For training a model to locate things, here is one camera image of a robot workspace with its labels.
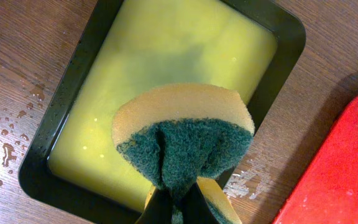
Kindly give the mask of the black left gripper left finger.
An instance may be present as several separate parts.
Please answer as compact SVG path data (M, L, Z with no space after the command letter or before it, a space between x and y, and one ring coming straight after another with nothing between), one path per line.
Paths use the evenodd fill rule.
M167 189L154 188L147 197L147 205L135 224L171 224L173 200Z

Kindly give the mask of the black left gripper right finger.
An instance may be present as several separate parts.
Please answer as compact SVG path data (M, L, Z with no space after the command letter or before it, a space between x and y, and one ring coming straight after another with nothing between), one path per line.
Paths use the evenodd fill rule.
M219 224L209 210L197 183L194 183L180 200L178 208L182 212L184 224Z

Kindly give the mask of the yellow green scrub sponge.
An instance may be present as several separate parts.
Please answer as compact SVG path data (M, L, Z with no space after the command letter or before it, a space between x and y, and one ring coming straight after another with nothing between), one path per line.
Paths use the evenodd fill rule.
M151 181L150 196L172 196L172 223L185 221L182 201L193 185L211 213L208 223L240 222L216 180L238 165L254 132L237 91L197 83L149 90L122 105L112 122L116 151Z

